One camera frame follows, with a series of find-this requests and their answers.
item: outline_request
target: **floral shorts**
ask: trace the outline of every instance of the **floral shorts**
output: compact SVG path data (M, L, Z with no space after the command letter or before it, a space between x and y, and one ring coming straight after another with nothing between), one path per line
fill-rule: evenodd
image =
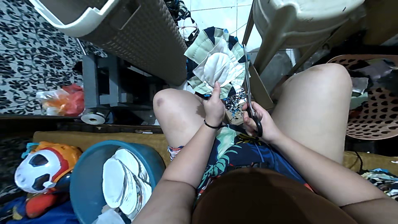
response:
M245 131L236 125L229 125L218 131L205 173L197 188L198 196L213 180L225 174L231 167L255 163L261 163L262 168L274 170L310 188L275 148L260 141L257 137L250 137L244 133ZM170 159L173 160L182 148L183 146L168 147Z

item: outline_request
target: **knee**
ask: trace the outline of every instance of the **knee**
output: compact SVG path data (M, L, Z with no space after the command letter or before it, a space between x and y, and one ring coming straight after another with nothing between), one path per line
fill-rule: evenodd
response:
M170 104L170 102L175 100L180 91L181 90L167 88L157 92L153 97L153 108L157 109Z
M306 71L308 71L309 76L312 76L312 79L319 80L322 83L328 83L335 88L339 86L352 87L351 77L343 65L328 63L313 66Z

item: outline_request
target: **hand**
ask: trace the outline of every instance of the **hand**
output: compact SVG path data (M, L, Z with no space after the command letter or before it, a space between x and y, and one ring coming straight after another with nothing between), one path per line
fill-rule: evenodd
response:
M247 109L248 107L247 104L248 103L243 105L243 110ZM263 126L263 136L261 137L263 141L273 143L282 136L284 136L283 133L279 130L279 128L275 125L270 114L264 108L262 108L256 102L252 102L252 107L256 112L257 118L261 121L261 124ZM244 122L243 127L246 129L248 135L255 136L256 133L254 131L258 131L257 126L254 120L249 118L249 114L247 111L243 112L243 122Z
M213 94L210 99L203 101L203 106L206 112L206 123L214 127L221 124L225 114L225 106L220 100L220 93L221 87L216 81L214 84Z

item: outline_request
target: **patterned rug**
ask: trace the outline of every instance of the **patterned rug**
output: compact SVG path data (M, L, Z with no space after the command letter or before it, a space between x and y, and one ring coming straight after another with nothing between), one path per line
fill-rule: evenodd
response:
M36 92L82 81L72 71L82 56L76 39L47 23L28 0L0 0L0 35L1 114L44 114Z

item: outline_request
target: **black scissor handle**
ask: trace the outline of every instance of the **black scissor handle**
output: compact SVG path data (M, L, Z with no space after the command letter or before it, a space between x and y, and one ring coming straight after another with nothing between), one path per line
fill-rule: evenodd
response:
M259 120L257 118L257 116L252 116L252 119L256 123L256 126L257 126L257 130L258 130L258 131L256 131L257 137L261 138L261 136L263 136L263 125L261 124L261 120Z

